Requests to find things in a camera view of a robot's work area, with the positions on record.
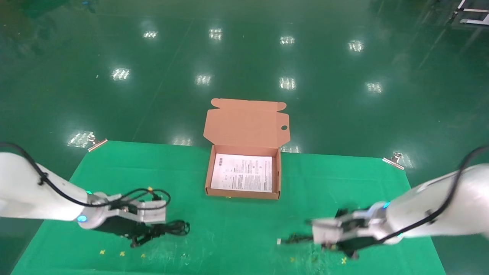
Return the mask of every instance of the blue indicator light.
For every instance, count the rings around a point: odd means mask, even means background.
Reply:
[[[84,223],[87,221],[87,217],[85,215],[80,215],[78,218],[76,218],[76,220],[80,223]]]

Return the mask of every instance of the box flap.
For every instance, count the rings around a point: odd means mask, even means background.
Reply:
[[[216,145],[278,148],[290,141],[285,102],[214,98],[204,137]]]

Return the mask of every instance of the robotic arm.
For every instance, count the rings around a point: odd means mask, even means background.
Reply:
[[[461,169],[425,182],[390,202],[377,202],[333,218],[311,221],[312,236],[292,235],[285,243],[313,241],[324,249],[358,258],[358,250],[392,245],[403,238],[470,235],[489,231],[489,164],[466,168],[487,147],[469,154]]]
[[[84,229],[113,233],[132,241],[131,247],[173,233],[186,235],[182,220],[165,223],[170,195],[164,190],[136,189],[126,195],[89,193],[24,157],[0,153],[0,217],[77,221]],[[139,192],[134,198],[129,195]],[[162,200],[155,193],[168,197]],[[138,201],[150,193],[152,201]]]

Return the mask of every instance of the green cloth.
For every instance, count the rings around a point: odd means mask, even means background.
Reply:
[[[310,233],[306,219],[334,216],[339,207],[365,207],[409,189],[405,173],[380,159],[283,153],[278,201],[206,196],[209,148],[109,141],[88,153],[71,182],[86,190],[125,193],[163,188],[172,195],[167,220],[190,222],[186,237],[165,235],[131,249],[115,235],[76,222],[45,221],[13,275],[441,275],[430,238],[341,253],[318,245],[277,245]]]

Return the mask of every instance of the open cardboard box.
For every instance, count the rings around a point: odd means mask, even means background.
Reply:
[[[284,102],[214,98],[218,109],[207,111],[204,137],[212,142],[205,193],[210,196],[278,200],[282,162],[279,147],[290,141],[289,115],[278,113]],[[272,192],[249,192],[211,188],[216,154],[271,156]]]

